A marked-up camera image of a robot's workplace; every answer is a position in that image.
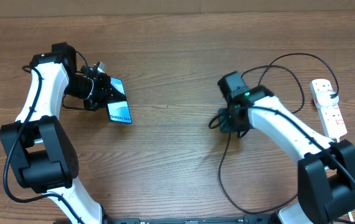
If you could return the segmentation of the Samsung Galaxy smartphone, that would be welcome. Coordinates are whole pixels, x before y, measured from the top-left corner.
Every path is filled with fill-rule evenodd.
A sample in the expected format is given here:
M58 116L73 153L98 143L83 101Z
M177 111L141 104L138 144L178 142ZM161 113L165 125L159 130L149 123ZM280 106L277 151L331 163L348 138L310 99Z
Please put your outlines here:
M120 79L111 77L110 81L117 90L125 94L123 82ZM132 118L127 101L108 103L106 106L108 118L111 122L131 124Z

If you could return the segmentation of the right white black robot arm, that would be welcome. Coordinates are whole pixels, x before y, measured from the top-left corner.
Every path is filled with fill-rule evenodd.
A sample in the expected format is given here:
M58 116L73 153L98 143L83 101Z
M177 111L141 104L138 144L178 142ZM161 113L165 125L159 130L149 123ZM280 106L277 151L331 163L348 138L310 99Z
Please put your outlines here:
M217 128L227 134L263 132L298 169L297 203L245 212L244 223L344 223L343 215L355 210L355 145L312 130L268 88L250 88L238 72L217 84L227 102L215 116Z

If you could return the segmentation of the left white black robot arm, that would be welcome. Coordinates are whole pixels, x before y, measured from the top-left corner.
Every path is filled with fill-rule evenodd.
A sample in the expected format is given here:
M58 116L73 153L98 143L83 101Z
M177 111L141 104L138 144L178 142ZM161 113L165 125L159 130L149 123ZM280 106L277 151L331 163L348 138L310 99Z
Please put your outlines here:
M32 82L22 111L0 128L7 155L3 187L17 203L51 199L70 223L114 223L78 177L77 153L59 121L60 110L70 95L83 100L85 111L105 108L111 122L130 124L131 113L123 82L108 76L103 62L78 69L79 55L61 42L22 67Z

